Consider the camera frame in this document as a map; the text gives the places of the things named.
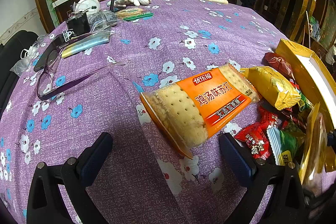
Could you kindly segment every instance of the eyeglasses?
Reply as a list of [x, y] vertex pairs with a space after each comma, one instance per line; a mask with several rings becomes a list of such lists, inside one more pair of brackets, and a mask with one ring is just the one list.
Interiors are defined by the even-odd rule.
[[[67, 45], [74, 43], [71, 40], [69, 41]], [[97, 69], [93, 72], [90, 72], [89, 74], [86, 74], [80, 78], [77, 78], [76, 80], [73, 80], [69, 83], [66, 83], [64, 85], [58, 86], [56, 88], [54, 88], [53, 85], [53, 78], [51, 77], [51, 73], [56, 73], [56, 70], [58, 68], [59, 62], [61, 60], [61, 56], [60, 53], [63, 50], [64, 45], [61, 47], [56, 47], [54, 50], [52, 50], [46, 60], [46, 64], [44, 66], [44, 70], [42, 72], [42, 74], [40, 75], [38, 82], [37, 82], [37, 97], [41, 100], [41, 101], [46, 101], [49, 100], [50, 98], [58, 95], [61, 92], [64, 92], [76, 85], [78, 85], [79, 83], [83, 82], [84, 80], [86, 80], [87, 78], [96, 75], [97, 73], [105, 70], [106, 68], [112, 67], [112, 66], [120, 66], [120, 65], [128, 65], [130, 63], [130, 61], [122, 61], [122, 62], [117, 62], [117, 63], [113, 63], [113, 64], [109, 64], [107, 66], [104, 66], [100, 69]]]

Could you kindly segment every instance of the purple eyeglass frame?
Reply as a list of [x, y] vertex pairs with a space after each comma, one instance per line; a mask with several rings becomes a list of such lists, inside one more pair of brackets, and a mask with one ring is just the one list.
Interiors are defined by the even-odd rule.
[[[75, 43], [75, 42], [77, 42], [77, 41], [79, 41], [79, 40], [80, 40], [80, 39], [74, 39], [73, 41], [71, 41], [71, 43], [67, 43], [66, 46], [68, 46], [69, 44], [73, 44], [73, 43]], [[48, 60], [49, 60], [49, 56], [50, 56], [50, 54], [52, 54], [54, 51], [56, 51], [57, 54], [58, 54], [58, 56], [59, 56], [59, 53], [61, 52], [61, 50], [62, 50], [63, 48], [64, 48], [64, 46], [56, 47], [54, 50], [52, 50], [52, 51], [48, 54], [48, 57], [47, 57], [47, 59], [46, 59], [45, 66], [44, 66], [44, 69], [43, 69], [43, 72], [41, 73], [41, 75], [40, 75], [40, 77], [39, 77], [39, 80], [37, 81], [37, 97], [38, 97], [41, 101], [49, 100], [50, 98], [52, 98], [52, 97], [58, 95], [59, 93], [64, 92], [64, 91], [66, 91], [66, 90], [68, 90], [68, 89], [70, 89], [70, 88], [72, 88], [72, 87], [78, 85], [79, 83], [83, 82], [83, 81], [86, 80], [87, 78], [89, 78], [89, 77], [91, 77], [91, 76], [93, 76], [93, 75], [95, 75], [95, 74], [97, 74], [97, 73], [103, 71], [104, 69], [106, 69], [106, 68], [108, 68], [108, 67], [111, 67], [111, 66], [120, 66], [120, 65], [128, 65], [128, 64], [130, 63], [130, 61], [121, 61], [121, 62], [117, 62], [117, 63], [109, 64], [109, 65], [104, 66], [104, 67], [102, 67], [102, 68], [100, 68], [100, 69], [97, 69], [97, 70], [95, 70], [95, 71], [93, 71], [93, 72], [90, 72], [90, 73], [88, 73], [87, 75], [84, 75], [84, 76], [79, 77], [79, 78], [77, 78], [77, 79], [75, 79], [75, 80], [72, 80], [72, 81], [70, 81], [69, 83], [66, 83], [66, 84], [64, 84], [64, 85], [61, 85], [61, 86], [57, 87], [56, 89], [53, 89], [53, 90], [47, 92], [46, 94], [40, 95], [40, 93], [39, 93], [39, 90], [40, 90], [39, 87], [40, 87], [40, 80], [41, 80], [42, 75], [43, 75], [43, 74], [46, 74], [46, 76], [50, 79], [51, 84], [53, 84], [53, 83], [52, 83], [52, 79], [51, 79], [49, 73], [50, 73], [50, 72], [51, 72], [51, 73], [55, 73], [55, 72], [56, 72], [56, 71], [50, 70], [50, 68], [48, 67], [48, 64], [47, 64], [47, 63], [48, 63]]]

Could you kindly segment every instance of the orange packaging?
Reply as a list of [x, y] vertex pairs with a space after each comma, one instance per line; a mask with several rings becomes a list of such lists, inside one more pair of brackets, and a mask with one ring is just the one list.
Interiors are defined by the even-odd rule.
[[251, 102], [255, 88], [231, 65], [189, 77], [153, 92], [141, 101], [159, 129], [182, 155], [217, 133]]

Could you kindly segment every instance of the wooden staircase railing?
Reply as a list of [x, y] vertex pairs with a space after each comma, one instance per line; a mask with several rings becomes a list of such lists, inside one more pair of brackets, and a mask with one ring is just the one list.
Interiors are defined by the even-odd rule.
[[256, 0], [253, 10], [255, 10], [264, 19], [275, 23], [282, 0]]

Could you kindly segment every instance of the floral tablecloth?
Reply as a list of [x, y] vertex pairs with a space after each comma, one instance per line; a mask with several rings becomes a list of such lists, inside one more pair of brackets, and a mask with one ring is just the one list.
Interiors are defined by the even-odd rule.
[[[131, 60], [128, 66], [107, 69], [40, 102], [36, 86], [42, 71], [35, 73], [33, 66], [54, 35], [67, 28], [62, 23], [20, 77], [0, 121], [0, 197], [18, 223], [26, 222], [36, 165], [78, 157], [103, 131], [112, 134], [113, 149], [87, 191], [109, 223], [223, 223], [245, 193], [221, 157], [217, 134], [192, 149], [193, 160], [180, 156], [149, 118], [139, 92], [227, 62], [237, 69], [261, 65], [285, 35], [251, 9], [232, 4], [152, 0], [145, 9], [154, 16], [113, 27], [110, 43], [61, 60], [53, 80], [63, 85], [115, 61]], [[257, 120], [257, 105], [250, 105], [222, 131], [237, 132]]]

